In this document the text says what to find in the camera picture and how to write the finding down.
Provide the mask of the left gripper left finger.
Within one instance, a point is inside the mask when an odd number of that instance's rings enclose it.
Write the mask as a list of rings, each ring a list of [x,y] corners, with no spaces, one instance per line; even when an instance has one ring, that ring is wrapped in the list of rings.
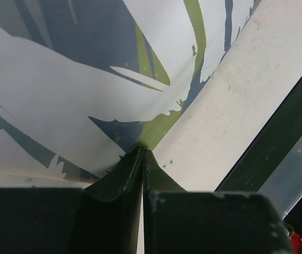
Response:
[[[0,253],[136,253],[143,149],[81,188],[0,188]]]

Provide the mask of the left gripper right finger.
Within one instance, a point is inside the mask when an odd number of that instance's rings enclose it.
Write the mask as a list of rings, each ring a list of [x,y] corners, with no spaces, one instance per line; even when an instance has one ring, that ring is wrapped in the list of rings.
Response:
[[[270,201],[249,192],[188,192],[146,150],[146,253],[292,253]]]

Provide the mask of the light blue t-shirt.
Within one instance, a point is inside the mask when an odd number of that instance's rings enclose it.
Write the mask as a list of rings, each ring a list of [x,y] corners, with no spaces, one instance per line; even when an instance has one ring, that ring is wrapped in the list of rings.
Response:
[[[0,1],[0,171],[90,183],[154,149],[258,1]]]

